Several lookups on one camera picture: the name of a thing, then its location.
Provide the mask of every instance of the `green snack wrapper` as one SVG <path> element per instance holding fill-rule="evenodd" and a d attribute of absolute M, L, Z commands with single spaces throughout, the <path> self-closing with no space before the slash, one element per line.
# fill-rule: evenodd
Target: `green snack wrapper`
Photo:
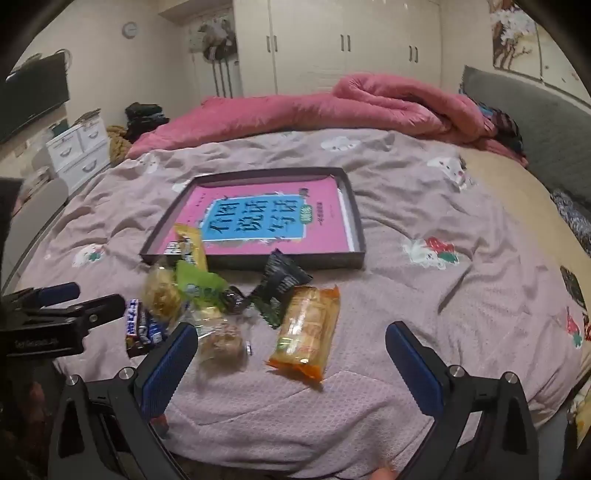
<path fill-rule="evenodd" d="M 195 265 L 179 260 L 177 262 L 177 285 L 198 309 L 207 307 L 224 308 L 222 292 L 229 287 L 219 275 L 199 270 Z"/>

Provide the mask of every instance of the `pink blanket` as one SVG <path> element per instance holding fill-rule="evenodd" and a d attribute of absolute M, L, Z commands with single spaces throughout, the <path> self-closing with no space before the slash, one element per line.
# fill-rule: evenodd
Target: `pink blanket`
<path fill-rule="evenodd" d="M 527 161 L 492 139 L 494 125 L 466 96 L 394 75 L 344 77 L 332 93 L 209 98 L 201 107 L 142 135 L 128 158 L 279 130 L 376 128 L 425 140 L 471 145 Z"/>

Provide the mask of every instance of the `white cabinet door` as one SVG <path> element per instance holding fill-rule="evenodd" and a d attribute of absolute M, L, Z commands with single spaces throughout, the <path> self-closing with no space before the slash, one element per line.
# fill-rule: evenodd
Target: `white cabinet door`
<path fill-rule="evenodd" d="M 271 0 L 270 6 L 278 93 L 330 91 L 345 73 L 339 0 Z"/>
<path fill-rule="evenodd" d="M 409 72 L 408 9 L 401 0 L 342 0 L 347 71 Z"/>
<path fill-rule="evenodd" d="M 234 19 L 244 96 L 277 93 L 268 0 L 234 0 Z"/>
<path fill-rule="evenodd" d="M 410 10 L 413 48 L 410 76 L 441 86 L 441 16 L 439 5 L 429 0 L 406 0 Z"/>

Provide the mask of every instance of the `gray headboard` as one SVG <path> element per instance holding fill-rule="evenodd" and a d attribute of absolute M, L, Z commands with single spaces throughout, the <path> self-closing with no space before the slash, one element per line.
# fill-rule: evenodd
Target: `gray headboard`
<path fill-rule="evenodd" d="M 542 183 L 591 202 L 591 115 L 535 85 L 468 66 L 463 89 L 517 122 L 528 170 Z"/>

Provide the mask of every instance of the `bed sheet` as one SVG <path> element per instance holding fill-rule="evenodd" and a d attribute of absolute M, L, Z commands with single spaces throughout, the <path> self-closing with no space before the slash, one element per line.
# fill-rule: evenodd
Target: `bed sheet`
<path fill-rule="evenodd" d="M 591 305 L 591 258 L 560 217 L 548 190 L 530 172 L 500 155 L 461 148 L 469 173 L 498 198 L 549 262 L 564 266 L 579 281 L 587 307 Z M 577 382 L 591 369 L 591 342 L 582 347 Z"/>
<path fill-rule="evenodd" d="M 153 151 L 73 199 L 21 284 L 77 281 L 81 300 L 134 298 L 147 272 L 139 250 L 193 176 L 286 166 L 344 168 L 368 244 L 363 270 L 314 273 L 315 285 L 336 283 L 342 293 L 326 379 L 318 390 L 266 367 L 277 333 L 259 321 L 245 371 L 203 381 L 191 364 L 166 412 L 171 451 L 302 478 L 359 478 L 386 461 L 401 470 L 432 420 L 385 350 L 395 320 L 447 364 L 485 377 L 516 372 L 537 423 L 558 409 L 579 370 L 582 312 L 558 267 L 486 187 L 465 177 L 458 149 L 440 142 L 326 129 Z M 222 274 L 244 291 L 259 280 Z M 87 381 L 112 377 L 140 361 L 126 357 L 124 337 L 123 320 L 94 329 L 86 352 L 59 368 Z M 464 441 L 477 421 L 470 418 Z"/>

